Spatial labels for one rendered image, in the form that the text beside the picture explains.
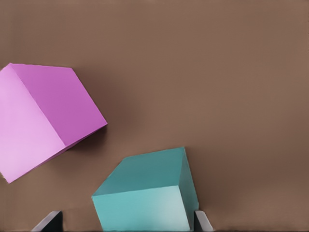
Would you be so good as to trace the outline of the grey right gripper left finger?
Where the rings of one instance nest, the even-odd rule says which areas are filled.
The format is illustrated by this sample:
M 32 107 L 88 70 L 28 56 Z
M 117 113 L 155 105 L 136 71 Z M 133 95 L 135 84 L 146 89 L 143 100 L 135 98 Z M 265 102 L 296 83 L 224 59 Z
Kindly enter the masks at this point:
M 62 211 L 52 211 L 31 231 L 63 231 Z

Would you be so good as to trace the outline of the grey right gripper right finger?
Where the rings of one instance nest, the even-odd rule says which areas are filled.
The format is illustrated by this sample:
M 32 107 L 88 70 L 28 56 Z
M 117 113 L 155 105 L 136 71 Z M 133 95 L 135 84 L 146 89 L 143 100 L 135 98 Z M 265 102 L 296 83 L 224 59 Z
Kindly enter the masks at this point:
M 204 211 L 195 211 L 194 230 L 213 230 L 213 227 Z

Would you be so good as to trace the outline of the teal blue cube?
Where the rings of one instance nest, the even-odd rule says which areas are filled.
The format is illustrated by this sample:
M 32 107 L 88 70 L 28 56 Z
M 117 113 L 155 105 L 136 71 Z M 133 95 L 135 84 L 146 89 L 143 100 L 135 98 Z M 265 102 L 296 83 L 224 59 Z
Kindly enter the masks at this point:
M 92 200 L 105 232 L 190 232 L 199 209 L 184 147 L 124 158 Z

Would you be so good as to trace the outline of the pink purple cube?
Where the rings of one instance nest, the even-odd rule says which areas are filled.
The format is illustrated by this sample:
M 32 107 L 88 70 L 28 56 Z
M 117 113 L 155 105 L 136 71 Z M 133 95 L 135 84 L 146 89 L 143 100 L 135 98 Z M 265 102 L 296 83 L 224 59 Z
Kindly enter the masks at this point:
M 107 125 L 72 68 L 0 70 L 0 174 L 12 183 Z

